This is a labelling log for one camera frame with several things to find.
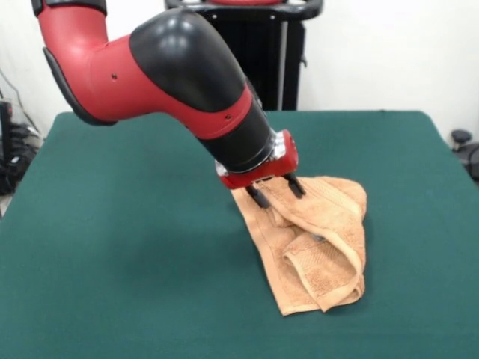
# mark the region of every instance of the cart handle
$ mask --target cart handle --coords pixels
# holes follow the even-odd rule
[[[198,2],[183,2],[183,0],[165,0],[167,10],[176,7],[187,7],[208,18],[219,20],[258,21],[265,19],[275,21],[303,21],[313,19],[323,11],[323,0],[305,0],[301,4],[288,4],[287,0],[271,5],[238,5],[214,4],[199,0]]]

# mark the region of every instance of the green table surface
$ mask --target green table surface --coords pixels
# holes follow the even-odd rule
[[[0,225],[0,358],[479,358],[479,191],[421,112],[271,113],[368,193],[366,293],[282,317],[179,123],[61,114]]]

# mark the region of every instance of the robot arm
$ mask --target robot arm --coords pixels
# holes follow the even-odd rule
[[[282,176],[297,197],[304,194],[290,133],[271,129],[235,57],[203,17],[168,10],[109,41],[105,0],[31,2],[52,74],[86,123],[164,112],[210,152],[228,188],[245,187],[265,207],[253,184]]]

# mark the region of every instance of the black cart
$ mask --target black cart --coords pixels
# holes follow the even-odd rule
[[[323,0],[165,0],[187,7],[220,33],[259,96],[264,110],[297,109],[301,63],[306,64],[303,21],[321,14]]]

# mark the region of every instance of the towel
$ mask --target towel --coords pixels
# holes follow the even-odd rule
[[[244,188],[231,192],[283,316],[326,312],[357,302],[365,291],[365,190],[337,177],[298,180],[306,190],[302,199],[282,178],[257,184],[271,203],[268,209]]]

